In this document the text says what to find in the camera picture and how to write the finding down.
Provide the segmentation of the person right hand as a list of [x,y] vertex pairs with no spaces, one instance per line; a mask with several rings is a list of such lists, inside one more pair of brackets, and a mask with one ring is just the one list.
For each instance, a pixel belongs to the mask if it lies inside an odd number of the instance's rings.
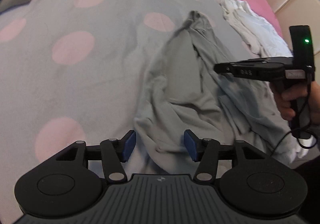
[[294,111],[291,103],[293,101],[301,101],[304,103],[305,99],[308,97],[309,104],[309,114],[311,123],[314,125],[319,125],[319,85],[317,82],[313,81],[311,83],[311,89],[308,91],[306,84],[295,85],[282,93],[276,90],[274,84],[270,84],[270,88],[273,93],[276,106],[281,114],[281,117],[286,121],[291,121],[296,112]]

